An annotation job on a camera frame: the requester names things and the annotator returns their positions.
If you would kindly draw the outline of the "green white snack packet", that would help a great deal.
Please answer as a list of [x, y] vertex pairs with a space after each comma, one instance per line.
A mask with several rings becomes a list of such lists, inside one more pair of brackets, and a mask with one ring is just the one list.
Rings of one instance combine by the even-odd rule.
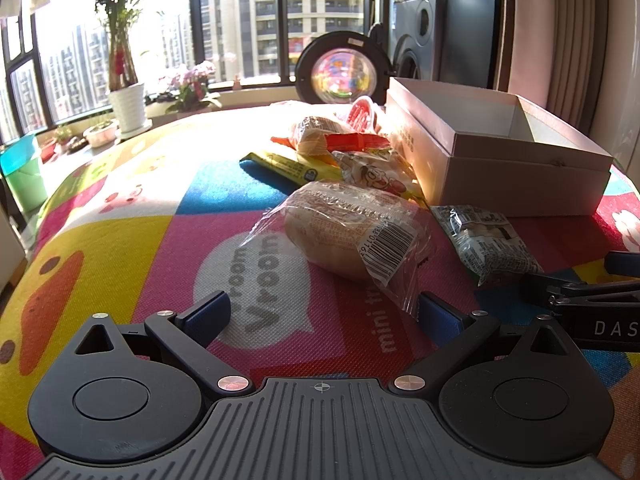
[[503, 214], [470, 205], [433, 206], [431, 212], [477, 284], [506, 273], [542, 272]]

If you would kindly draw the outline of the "cardboard box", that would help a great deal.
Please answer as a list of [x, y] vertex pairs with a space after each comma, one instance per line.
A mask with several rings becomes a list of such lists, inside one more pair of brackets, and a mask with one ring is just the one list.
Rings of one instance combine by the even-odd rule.
[[590, 216], [608, 184], [607, 151], [516, 94], [394, 78], [385, 113], [390, 142], [431, 206]]

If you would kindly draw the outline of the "bread bun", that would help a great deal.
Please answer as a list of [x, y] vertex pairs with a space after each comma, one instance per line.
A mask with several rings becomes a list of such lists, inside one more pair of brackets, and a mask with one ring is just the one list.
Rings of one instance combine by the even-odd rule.
[[396, 306], [418, 315], [418, 269], [431, 255], [426, 207], [376, 188], [310, 182], [266, 211], [245, 240], [283, 233], [319, 268], [371, 282]]
[[354, 133], [344, 122], [322, 116], [306, 116], [294, 128], [288, 142], [294, 150], [305, 156], [322, 156], [329, 153], [328, 136], [344, 136]]

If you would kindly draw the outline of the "red cartoon snack bag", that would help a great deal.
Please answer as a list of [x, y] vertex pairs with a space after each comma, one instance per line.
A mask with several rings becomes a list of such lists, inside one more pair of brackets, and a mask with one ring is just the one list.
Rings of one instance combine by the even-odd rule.
[[421, 207], [426, 206], [412, 167], [398, 151], [392, 148], [367, 152], [333, 151], [332, 156], [346, 183], [389, 192]]

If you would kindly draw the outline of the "yellow snack bar packet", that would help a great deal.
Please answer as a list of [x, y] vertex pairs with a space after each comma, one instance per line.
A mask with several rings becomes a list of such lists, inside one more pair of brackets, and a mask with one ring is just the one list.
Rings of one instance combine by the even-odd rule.
[[343, 180], [339, 166], [329, 164], [322, 159], [299, 155], [296, 151], [249, 152], [241, 158], [241, 162], [254, 162], [259, 167], [271, 170], [298, 186], [316, 181], [340, 182]]

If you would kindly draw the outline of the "red white round snack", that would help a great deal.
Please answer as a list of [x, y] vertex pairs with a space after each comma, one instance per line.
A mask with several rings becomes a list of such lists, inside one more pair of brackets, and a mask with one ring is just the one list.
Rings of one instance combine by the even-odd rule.
[[346, 122], [359, 133], [378, 133], [378, 106], [368, 96], [360, 96], [352, 103]]

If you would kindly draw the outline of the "orange snack packet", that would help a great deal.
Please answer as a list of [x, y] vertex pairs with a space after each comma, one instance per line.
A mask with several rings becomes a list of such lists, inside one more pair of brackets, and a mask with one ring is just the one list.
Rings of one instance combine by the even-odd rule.
[[[292, 148], [287, 138], [272, 136], [270, 140], [274, 143]], [[385, 136], [370, 133], [349, 133], [344, 134], [344, 136], [328, 136], [326, 140], [328, 140], [329, 153], [333, 151], [362, 152], [367, 151], [369, 148], [371, 150], [382, 150], [382, 148], [390, 147], [390, 141], [387, 140]]]

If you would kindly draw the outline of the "colourful cartoon blanket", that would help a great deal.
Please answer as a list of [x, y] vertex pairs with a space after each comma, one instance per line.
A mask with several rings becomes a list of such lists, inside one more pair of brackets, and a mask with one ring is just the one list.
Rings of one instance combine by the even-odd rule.
[[[303, 186], [241, 162], [274, 148], [270, 138], [286, 133], [293, 113], [283, 103], [179, 120], [78, 168], [56, 190], [1, 318], [2, 477], [637, 478], [639, 349], [576, 344], [614, 403], [597, 456], [560, 466], [499, 462], [458, 442], [426, 401], [390, 392], [390, 381], [434, 353], [445, 333], [418, 302], [414, 318], [375, 284], [307, 261], [283, 233], [245, 240], [262, 214]], [[639, 194], [612, 166], [590, 216], [506, 218], [539, 274], [622, 282], [605, 270], [605, 256], [639, 255]], [[431, 230], [418, 299], [430, 292], [465, 315], [498, 318], [476, 293], [525, 273], [479, 285], [433, 215]], [[216, 290], [229, 296], [231, 321], [207, 349], [250, 378], [253, 392], [214, 402], [187, 437], [142, 460], [40, 450], [30, 397], [91, 315], [136, 324], [160, 310], [182, 313]]]

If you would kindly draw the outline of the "red small planter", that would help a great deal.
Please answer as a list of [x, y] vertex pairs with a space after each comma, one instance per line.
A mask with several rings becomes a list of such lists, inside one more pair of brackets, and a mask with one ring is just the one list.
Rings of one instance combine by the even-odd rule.
[[55, 139], [47, 140], [45, 144], [41, 145], [40, 159], [44, 164], [46, 164], [55, 155], [57, 145], [58, 142], [56, 142]]

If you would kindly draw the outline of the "green teal bucket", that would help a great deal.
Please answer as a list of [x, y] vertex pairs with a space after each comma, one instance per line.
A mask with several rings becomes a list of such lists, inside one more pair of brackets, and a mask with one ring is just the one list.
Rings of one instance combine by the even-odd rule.
[[1, 170], [23, 212], [39, 209], [48, 194], [41, 175], [40, 148], [29, 133], [10, 144], [1, 154]]

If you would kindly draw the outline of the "small white planter bowl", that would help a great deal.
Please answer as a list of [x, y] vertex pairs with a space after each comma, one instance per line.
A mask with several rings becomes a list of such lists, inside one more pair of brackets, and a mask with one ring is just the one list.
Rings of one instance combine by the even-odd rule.
[[115, 118], [104, 120], [88, 128], [84, 138], [92, 148], [102, 148], [117, 139], [118, 121]]

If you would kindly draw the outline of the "striped curtain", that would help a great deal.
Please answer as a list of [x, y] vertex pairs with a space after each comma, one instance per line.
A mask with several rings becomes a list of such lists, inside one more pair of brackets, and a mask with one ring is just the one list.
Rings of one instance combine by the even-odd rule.
[[504, 0], [502, 88], [615, 156], [639, 135], [639, 0]]

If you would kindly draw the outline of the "pink flower pot plant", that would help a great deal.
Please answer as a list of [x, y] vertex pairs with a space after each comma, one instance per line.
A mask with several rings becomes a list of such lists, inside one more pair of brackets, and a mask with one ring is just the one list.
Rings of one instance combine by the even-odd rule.
[[190, 70], [182, 70], [171, 79], [170, 88], [174, 92], [174, 102], [167, 113], [190, 113], [221, 108], [220, 94], [208, 90], [209, 77], [215, 73], [210, 61], [203, 61]]

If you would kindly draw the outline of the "dark washing machine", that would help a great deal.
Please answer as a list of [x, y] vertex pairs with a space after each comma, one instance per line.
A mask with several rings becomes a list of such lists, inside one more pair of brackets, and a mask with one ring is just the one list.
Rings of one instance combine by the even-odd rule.
[[369, 36], [395, 77], [488, 88], [495, 18], [495, 0], [390, 0]]

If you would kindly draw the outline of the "tall plant in white pot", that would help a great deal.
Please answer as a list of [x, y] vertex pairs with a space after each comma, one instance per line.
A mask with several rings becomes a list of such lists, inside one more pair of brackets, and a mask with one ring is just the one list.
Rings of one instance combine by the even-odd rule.
[[140, 15], [141, 0], [93, 0], [104, 18], [108, 39], [108, 99], [119, 123], [120, 138], [142, 133], [148, 120], [144, 87], [139, 81], [131, 53], [129, 31]]

